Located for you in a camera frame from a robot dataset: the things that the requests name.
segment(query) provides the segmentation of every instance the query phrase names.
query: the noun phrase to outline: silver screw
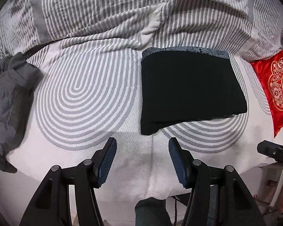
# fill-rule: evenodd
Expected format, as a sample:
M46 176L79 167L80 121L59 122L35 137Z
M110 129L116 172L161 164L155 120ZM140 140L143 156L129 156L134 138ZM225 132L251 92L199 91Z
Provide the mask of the silver screw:
M193 164L194 164L195 166L199 166L199 165L201 164L201 161L200 161L200 160L194 160L194 161L193 161Z
M58 169L59 169L59 166L58 166L58 165L54 165L54 166L51 167L51 170L52 170L53 172L57 171Z
M88 166L88 165L90 165L92 163L92 160L87 159L83 163L84 163L84 165Z
M234 171L234 168L232 166L226 166L226 170L232 172Z

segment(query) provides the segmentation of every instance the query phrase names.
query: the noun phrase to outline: ribbed rubber pad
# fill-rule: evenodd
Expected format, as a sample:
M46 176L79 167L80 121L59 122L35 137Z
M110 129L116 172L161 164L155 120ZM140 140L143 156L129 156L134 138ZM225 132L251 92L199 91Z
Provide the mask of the ribbed rubber pad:
M106 182L113 159L116 154L116 148L117 148L116 140L114 139L99 167L99 178L97 180L97 183L99 184L99 186L101 186L102 184Z
M176 171L178 181L183 185L184 188L186 188L186 169L172 139L169 140L169 153Z

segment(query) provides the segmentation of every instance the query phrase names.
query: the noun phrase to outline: red satin cushion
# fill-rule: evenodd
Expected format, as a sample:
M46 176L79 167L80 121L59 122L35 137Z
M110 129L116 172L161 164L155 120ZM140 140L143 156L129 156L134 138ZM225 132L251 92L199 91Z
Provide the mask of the red satin cushion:
M283 127L283 50L269 59L251 62L266 95L274 137Z

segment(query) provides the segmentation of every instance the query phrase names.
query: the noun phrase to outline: bed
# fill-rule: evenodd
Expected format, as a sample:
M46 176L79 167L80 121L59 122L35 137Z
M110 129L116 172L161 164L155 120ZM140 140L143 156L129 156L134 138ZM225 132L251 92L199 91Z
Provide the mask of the bed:
M142 51L174 46L226 50L248 112L141 135ZM273 138L269 106L249 62L281 48L279 0L8 0L0 11L0 58L22 52L44 73L23 142L8 161L41 181L52 165L75 166L115 137L117 153L97 191L105 202L187 192L169 156L170 137L210 166L231 164L242 173L271 163L257 144L283 145L283 128ZM209 89L186 94L210 98Z

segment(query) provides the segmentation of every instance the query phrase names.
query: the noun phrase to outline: person's leg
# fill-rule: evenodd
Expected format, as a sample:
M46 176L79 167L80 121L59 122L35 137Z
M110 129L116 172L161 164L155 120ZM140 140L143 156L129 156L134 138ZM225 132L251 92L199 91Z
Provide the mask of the person's leg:
M148 198L135 206L135 226L172 226L166 200Z

